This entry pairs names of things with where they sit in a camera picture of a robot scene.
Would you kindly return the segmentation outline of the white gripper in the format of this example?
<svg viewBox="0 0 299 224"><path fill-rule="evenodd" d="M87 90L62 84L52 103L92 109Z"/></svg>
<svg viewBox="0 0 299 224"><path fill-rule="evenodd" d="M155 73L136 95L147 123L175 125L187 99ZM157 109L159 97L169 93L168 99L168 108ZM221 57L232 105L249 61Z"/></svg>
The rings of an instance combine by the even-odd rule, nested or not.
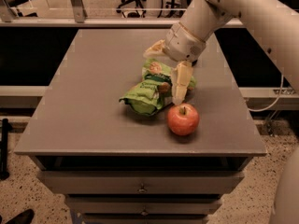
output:
<svg viewBox="0 0 299 224"><path fill-rule="evenodd" d="M143 56L145 58L167 55L172 60L179 62L171 70L170 76L174 105L180 105L184 101L192 78L191 63L198 59L205 48L205 41L194 36L180 22L177 22L168 31L165 40L157 41L144 51Z"/></svg>

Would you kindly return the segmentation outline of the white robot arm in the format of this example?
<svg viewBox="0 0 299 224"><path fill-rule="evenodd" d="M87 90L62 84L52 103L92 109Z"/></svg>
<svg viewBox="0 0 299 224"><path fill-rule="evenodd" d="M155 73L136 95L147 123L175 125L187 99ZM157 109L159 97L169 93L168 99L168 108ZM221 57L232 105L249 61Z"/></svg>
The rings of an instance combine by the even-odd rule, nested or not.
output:
<svg viewBox="0 0 299 224"><path fill-rule="evenodd" d="M172 102L183 102L191 63L209 37L230 19L239 19L292 88L299 92L299 14L278 0L192 0L164 40L145 56L166 55L183 66L172 75Z"/></svg>

